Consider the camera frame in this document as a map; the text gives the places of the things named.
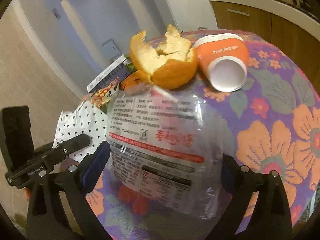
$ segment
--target wooden cabinet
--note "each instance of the wooden cabinet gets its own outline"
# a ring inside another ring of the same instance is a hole
[[[252,32],[270,42],[271,15],[269,12],[228,2],[211,1],[211,4],[218,28]]]
[[[271,43],[306,74],[320,93],[320,42],[299,26],[271,14]]]
[[[283,51],[320,93],[320,42],[277,15],[250,6],[211,1],[218,28],[255,33]]]

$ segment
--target orange packaging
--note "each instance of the orange packaging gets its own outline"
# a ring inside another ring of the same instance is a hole
[[[194,47],[202,71],[216,90],[232,92],[245,84],[249,52],[240,36],[209,35],[200,38]]]

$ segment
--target plastic bag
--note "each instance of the plastic bag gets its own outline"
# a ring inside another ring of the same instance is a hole
[[[109,168],[129,188],[202,219],[216,214],[222,135],[218,113],[196,95],[140,84],[108,107]]]

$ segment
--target metal screw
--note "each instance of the metal screw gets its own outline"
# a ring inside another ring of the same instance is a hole
[[[70,171],[70,172],[74,172],[74,171],[76,171],[77,170],[77,166],[76,165],[71,165],[71,166],[69,166],[69,168],[68,168],[68,171]]]
[[[40,171],[40,172],[39,172],[39,176],[40,176],[40,177],[43,177],[43,176],[46,175],[46,174],[47,174],[46,171]]]
[[[245,166],[245,165],[241,166],[241,171],[243,171],[243,172],[248,172],[249,170],[250,170],[250,169],[249,169],[248,166]]]
[[[278,173],[278,171],[271,171],[271,175],[274,177],[278,177],[279,173]]]

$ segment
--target purple tablecloth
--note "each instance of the purple tablecloth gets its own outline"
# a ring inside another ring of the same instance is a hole
[[[224,32],[183,36],[194,43]],[[320,98],[303,72],[277,47],[252,33],[232,33],[245,40],[250,53],[245,86],[232,93],[214,91],[198,73],[183,92],[196,93],[221,114],[224,153],[256,172],[279,172],[295,224],[320,178]],[[150,43],[157,46],[162,40]],[[253,194],[238,232],[245,229],[257,195]],[[231,196],[223,192],[221,198],[223,212]],[[217,220],[198,220],[166,208],[123,186],[107,169],[87,200],[117,240],[204,239]]]

